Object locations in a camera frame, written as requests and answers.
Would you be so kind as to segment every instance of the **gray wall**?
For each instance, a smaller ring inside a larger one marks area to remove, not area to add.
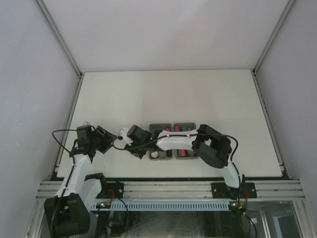
[[[0,237],[22,237],[77,84],[33,0],[0,7]]]
[[[317,221],[317,1],[298,0],[259,71],[290,172]]]

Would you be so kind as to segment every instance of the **white panel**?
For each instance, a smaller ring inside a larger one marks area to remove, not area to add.
[[[0,237],[23,237],[77,77],[32,0],[0,7]]]
[[[71,128],[85,121],[114,134],[133,124],[148,129],[151,123],[206,123],[238,139],[234,161],[246,176],[281,176],[249,70],[86,73]],[[66,147],[70,149],[76,138],[70,133]],[[65,176],[69,166],[69,155],[64,153],[58,176]],[[104,155],[97,153],[90,172],[121,178],[221,176],[200,158],[151,161],[145,155],[140,160],[114,148]]]
[[[45,0],[82,71],[253,68],[288,0]]]
[[[317,221],[317,1],[296,1],[259,70],[259,81],[295,179]]]

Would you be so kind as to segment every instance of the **perforated metal strip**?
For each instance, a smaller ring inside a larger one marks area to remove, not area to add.
[[[95,203],[92,210],[98,210],[102,202]],[[228,211],[229,202],[125,202],[129,211]],[[111,204],[112,211],[125,211],[123,203],[114,201]]]

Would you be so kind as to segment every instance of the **white table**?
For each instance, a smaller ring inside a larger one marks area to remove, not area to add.
[[[281,170],[269,135],[251,73],[243,70],[173,70],[89,72],[85,74],[71,129],[89,121],[113,134],[136,124],[195,122],[208,124],[239,141],[234,156],[247,177],[280,177]],[[75,132],[66,147],[71,149]],[[124,146],[120,141],[117,146]],[[70,167],[63,154],[58,177]],[[97,152],[91,173],[108,178],[207,178],[220,177],[217,169],[200,158],[151,161],[111,148]]]

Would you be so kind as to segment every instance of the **robotic arm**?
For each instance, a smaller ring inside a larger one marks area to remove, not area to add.
[[[229,159],[229,155],[232,155],[231,141],[228,139],[230,136],[222,135],[205,124],[192,131],[156,130],[153,133],[134,125],[130,129],[123,128],[119,136],[100,126],[95,129],[93,126],[84,125],[77,128],[77,137],[69,155],[72,158],[72,167],[55,197],[47,199],[44,204],[52,238],[88,232],[89,211],[102,189],[99,179],[85,180],[97,151],[104,154],[114,147],[127,150],[141,159],[147,151],[153,153],[171,149],[193,150],[207,165],[220,169],[229,189],[238,190],[243,183],[242,175]],[[126,141],[124,149],[114,146],[116,139]]]

